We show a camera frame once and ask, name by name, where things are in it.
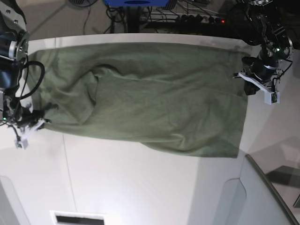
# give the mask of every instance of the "blue object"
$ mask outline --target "blue object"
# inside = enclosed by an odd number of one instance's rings
[[[121,6],[164,7],[168,3],[168,0],[105,0],[105,3],[111,7],[121,7]]]

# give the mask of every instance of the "floor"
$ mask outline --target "floor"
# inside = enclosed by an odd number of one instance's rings
[[[18,3],[25,13],[31,40],[84,34],[83,27],[89,8],[73,7],[67,0],[18,0]],[[233,0],[211,0],[209,5],[201,7],[225,13],[232,5]],[[90,8],[90,16],[85,27],[86,34],[101,34],[110,26],[105,11],[106,7],[102,0],[98,0]],[[185,13],[178,6],[173,12]],[[122,27],[117,27],[116,32],[123,32]]]

